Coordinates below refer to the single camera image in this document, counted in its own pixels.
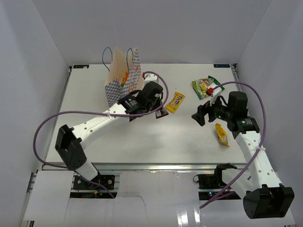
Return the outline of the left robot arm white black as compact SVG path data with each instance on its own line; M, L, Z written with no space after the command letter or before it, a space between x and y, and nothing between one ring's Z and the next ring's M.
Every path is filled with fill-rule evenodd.
M142 90L135 90L113 104L104 116L97 116L82 124L58 130L55 149L68 170L78 173L84 183L94 189L99 186L101 174L87 160L84 153L92 142L109 131L134 120L133 114L143 114L158 108L162 104L163 87L148 82Z

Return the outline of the yellow m&m pack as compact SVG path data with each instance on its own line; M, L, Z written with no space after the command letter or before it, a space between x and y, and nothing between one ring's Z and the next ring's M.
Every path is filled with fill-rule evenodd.
M177 109L179 108L180 104L183 102L185 96L180 92L175 92L173 99L165 105L165 108L171 112L175 113Z
M215 124L215 130L216 130L216 135L217 135L218 141L222 145L229 146L227 133L225 132L225 130L223 129L221 124L216 123Z

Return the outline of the green yellow candy bag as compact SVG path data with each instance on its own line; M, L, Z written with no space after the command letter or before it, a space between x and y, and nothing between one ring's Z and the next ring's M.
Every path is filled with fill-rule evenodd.
M197 80L192 81L191 83L192 83L193 90L195 91L199 100L202 100L202 99L208 97L206 91L211 84L213 84L213 83L216 85L221 84L216 78L214 78L212 76L208 76L205 79L197 79Z

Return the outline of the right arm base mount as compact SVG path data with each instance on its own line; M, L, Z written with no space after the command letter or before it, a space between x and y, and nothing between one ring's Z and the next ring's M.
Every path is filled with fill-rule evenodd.
M237 169L234 164L219 164L213 174L198 174L193 177L193 182L199 185L199 189L222 189L226 183L222 181L222 172L227 169Z

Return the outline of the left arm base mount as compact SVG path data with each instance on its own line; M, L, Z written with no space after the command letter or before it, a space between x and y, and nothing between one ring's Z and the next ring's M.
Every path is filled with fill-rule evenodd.
M98 186L98 184L104 186L108 190L114 189L115 175L100 175L95 180L95 183L89 183L84 180L80 175L74 176L74 182L72 189L74 190L104 190L103 187Z

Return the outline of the orange candy bag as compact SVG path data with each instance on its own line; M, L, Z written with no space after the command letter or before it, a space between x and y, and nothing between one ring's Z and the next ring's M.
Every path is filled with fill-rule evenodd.
M121 87L124 87L125 86L125 84L126 84L126 82L127 82L127 80L128 80L128 77L129 77L129 72L127 71L127 72L125 72L125 76L123 77L123 79L122 79L122 81L121 81Z

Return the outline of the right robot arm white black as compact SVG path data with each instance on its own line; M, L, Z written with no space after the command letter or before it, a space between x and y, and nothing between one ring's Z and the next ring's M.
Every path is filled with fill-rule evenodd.
M230 92L226 105L217 97L215 101L200 105L191 117L200 126L204 126L206 115L209 122L225 121L247 162L250 178L233 164L220 164L214 171L214 184L221 189L234 190L242 199L244 211L250 219L283 218L294 199L294 191L285 187L273 170L261 145L258 124L248 116L247 102L245 93Z

